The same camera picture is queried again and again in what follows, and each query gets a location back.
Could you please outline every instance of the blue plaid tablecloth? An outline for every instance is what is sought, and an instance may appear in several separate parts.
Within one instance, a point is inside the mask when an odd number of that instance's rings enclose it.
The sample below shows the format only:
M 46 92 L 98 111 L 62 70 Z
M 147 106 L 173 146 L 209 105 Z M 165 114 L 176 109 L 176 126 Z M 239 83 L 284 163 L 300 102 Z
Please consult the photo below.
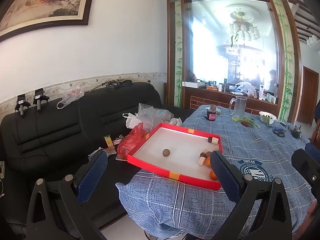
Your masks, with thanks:
M 260 121 L 259 116 L 246 113 L 261 126 L 260 129 L 247 128 L 232 121 L 229 110 L 222 107 L 219 107 L 221 115 L 215 121 L 208 121 L 204 118 L 205 107 L 199 107 L 183 126 L 220 135 L 224 156 L 242 173 L 263 181 L 280 178 L 287 193 L 294 234 L 314 197 L 310 185 L 291 166 L 291 156 L 295 150 L 304 149 L 309 140 L 304 136 L 295 139 L 289 131 L 280 138 Z M 157 237 L 187 232 L 211 239 L 235 206 L 223 189 L 199 188 L 145 170 L 139 171 L 129 184 L 118 183 L 116 186 L 130 218 Z M 259 204 L 260 201 L 256 201 L 240 237 L 249 232 Z

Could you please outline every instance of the wallpaper border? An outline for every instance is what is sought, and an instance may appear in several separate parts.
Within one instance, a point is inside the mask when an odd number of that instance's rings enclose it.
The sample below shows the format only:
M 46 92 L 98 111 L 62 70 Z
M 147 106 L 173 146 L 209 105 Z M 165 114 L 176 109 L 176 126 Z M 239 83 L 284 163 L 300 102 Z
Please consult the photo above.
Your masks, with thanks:
M 161 80 L 163 82 L 166 82 L 167 73 L 158 73 L 158 72 L 128 73 L 128 74 L 117 74 L 117 75 L 84 78 L 84 79 L 73 80 L 69 82 L 64 82 L 64 83 L 59 83 L 59 84 L 44 87 L 44 94 L 46 96 L 49 96 L 51 101 L 57 98 L 61 98 L 63 94 L 65 94 L 67 91 L 71 91 L 77 86 L 84 88 L 85 91 L 89 91 L 92 88 L 97 87 L 99 84 L 102 84 L 109 80 L 117 80 L 117 79 L 131 79 L 132 81 L 136 81 L 136 82 L 147 81 L 147 80 Z M 31 106 L 33 102 L 34 93 L 35 93 L 34 90 L 25 93 L 26 101 L 30 102 Z M 17 96 L 0 103 L 0 120 L 5 115 L 14 112 L 14 108 L 17 103 Z

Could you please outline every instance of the scissors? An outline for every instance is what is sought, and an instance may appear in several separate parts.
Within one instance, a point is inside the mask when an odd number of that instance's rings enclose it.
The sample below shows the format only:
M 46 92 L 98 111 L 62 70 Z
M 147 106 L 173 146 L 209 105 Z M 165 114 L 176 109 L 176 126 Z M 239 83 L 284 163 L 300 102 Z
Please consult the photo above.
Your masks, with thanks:
M 276 134 L 277 136 L 283 138 L 285 135 L 284 135 L 284 130 L 279 130 L 279 129 L 273 129 L 272 130 L 274 134 Z

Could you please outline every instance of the wooden door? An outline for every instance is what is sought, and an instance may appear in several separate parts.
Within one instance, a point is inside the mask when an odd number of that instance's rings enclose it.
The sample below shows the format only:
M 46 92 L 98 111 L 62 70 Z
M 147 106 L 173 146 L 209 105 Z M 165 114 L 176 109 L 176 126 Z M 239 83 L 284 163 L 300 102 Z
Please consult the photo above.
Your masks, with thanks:
M 298 122 L 312 125 L 318 98 L 319 73 L 303 67 L 303 86 Z

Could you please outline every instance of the black leather sofa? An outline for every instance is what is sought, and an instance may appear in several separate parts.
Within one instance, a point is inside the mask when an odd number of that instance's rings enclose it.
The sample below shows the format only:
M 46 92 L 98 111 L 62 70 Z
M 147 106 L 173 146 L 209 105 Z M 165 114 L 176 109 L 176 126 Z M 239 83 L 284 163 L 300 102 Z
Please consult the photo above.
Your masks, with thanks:
M 127 135 L 123 113 L 136 113 L 139 103 L 171 111 L 184 121 L 190 110 L 162 105 L 160 96 L 149 83 L 139 82 L 117 90 L 102 88 L 72 102 L 64 109 L 57 109 L 60 99 L 44 103 L 41 112 L 34 107 L 9 114 L 1 122 L 0 160 L 6 164 L 3 179 L 5 196 L 0 199 L 0 214 L 17 234 L 25 234 L 29 200 L 39 178 L 58 181 L 88 162 L 88 155 L 99 147 L 106 147 L 104 136 L 115 139 Z M 127 162 L 108 158 L 108 167 L 90 201 L 82 208 L 98 228 L 125 214 L 116 182 L 128 183 L 139 170 Z M 65 227 L 72 232 L 63 205 L 57 212 L 64 217 Z

